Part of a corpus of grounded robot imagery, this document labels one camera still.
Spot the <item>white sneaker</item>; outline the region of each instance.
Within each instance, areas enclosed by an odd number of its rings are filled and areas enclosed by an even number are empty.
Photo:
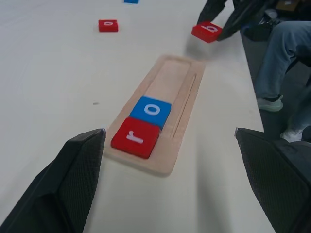
[[[287,129],[281,133],[280,138],[285,139],[288,142],[298,142],[302,138],[302,130],[294,131]]]
[[[258,98],[257,104],[258,108],[261,110],[266,110],[269,112],[278,112],[283,108],[283,103],[281,101],[281,98],[283,98],[283,95],[281,95],[277,101],[270,102],[264,98]]]

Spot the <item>person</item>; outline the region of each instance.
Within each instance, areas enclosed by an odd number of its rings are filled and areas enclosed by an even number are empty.
[[[259,109],[269,112],[282,109],[280,87],[289,65],[297,56],[311,58],[311,21],[282,22],[272,30],[254,84]],[[289,142],[300,141],[303,130],[310,125],[311,88],[307,88],[297,111],[280,137]]]

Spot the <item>white letter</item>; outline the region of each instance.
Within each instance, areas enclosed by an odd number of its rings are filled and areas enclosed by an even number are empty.
[[[213,26],[206,26],[206,27],[201,26],[201,27],[204,28],[204,29],[206,29],[206,30],[208,30],[208,31],[210,31],[210,32],[212,32],[212,33],[215,33],[215,32],[218,31],[218,29],[215,28],[215,27],[213,27]]]
[[[128,132],[128,135],[126,136],[126,139],[131,140],[133,142],[138,142],[140,144],[142,144],[144,142],[143,139],[141,139],[139,137],[135,137],[133,131]]]
[[[113,24],[113,22],[105,22],[104,25],[105,26],[111,26]]]
[[[155,108],[155,112],[153,111],[150,111],[149,108]],[[145,113],[149,114],[149,115],[152,115],[152,116],[155,116],[155,115],[158,115],[159,112],[160,112],[160,107],[155,105],[155,104],[147,104],[145,109],[144,109]]]

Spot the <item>red tile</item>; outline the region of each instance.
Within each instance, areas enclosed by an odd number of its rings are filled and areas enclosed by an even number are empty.
[[[210,22],[204,22],[192,28],[191,34],[204,40],[207,43],[211,43],[217,39],[222,32],[222,28],[212,24]]]
[[[100,32],[117,32],[119,30],[118,22],[115,19],[98,20],[98,29]]]
[[[112,138],[111,147],[148,159],[159,134],[158,126],[129,117]]]

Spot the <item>blue tile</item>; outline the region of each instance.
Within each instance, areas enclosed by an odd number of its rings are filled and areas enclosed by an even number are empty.
[[[170,114],[170,103],[142,96],[135,105],[130,117],[157,125],[163,129]]]
[[[124,0],[125,3],[138,4],[139,0]]]

